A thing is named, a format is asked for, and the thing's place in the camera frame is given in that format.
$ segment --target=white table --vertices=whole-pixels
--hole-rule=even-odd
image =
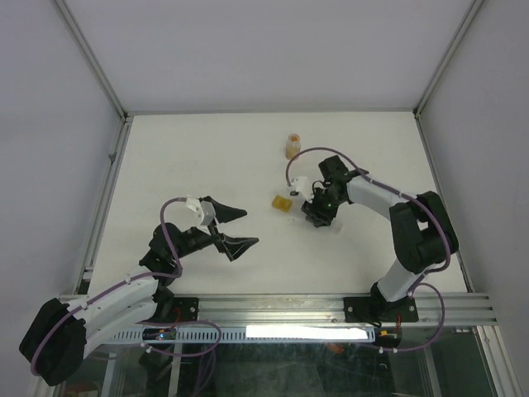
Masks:
[[[410,112],[267,113],[136,116],[107,217],[90,290],[122,278],[149,250],[160,206],[176,196],[211,195],[248,211],[220,225],[229,236],[258,237],[239,260],[214,247],[183,258],[184,273],[171,289],[181,294],[363,293],[394,260],[386,219],[360,205],[342,205],[329,228],[304,220],[302,200],[290,213],[272,208],[288,197],[284,178],[288,134],[302,148],[345,152],[376,178],[422,193],[435,186]],[[292,176],[320,179],[317,164],[329,153],[307,154]],[[192,213],[173,204],[166,221],[182,230]],[[443,292],[465,292],[459,263],[428,279]]]

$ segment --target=light strip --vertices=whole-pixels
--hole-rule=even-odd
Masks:
[[[368,334],[361,328],[315,328],[298,325],[249,325],[246,337],[279,337],[326,341],[365,341]]]

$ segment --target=white wall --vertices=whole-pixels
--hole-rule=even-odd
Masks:
[[[129,111],[412,110],[470,0],[67,0]]]
[[[422,125],[461,254],[529,395],[529,2],[490,0]]]
[[[26,395],[18,345],[70,289],[119,121],[51,2],[0,2],[0,395]]]

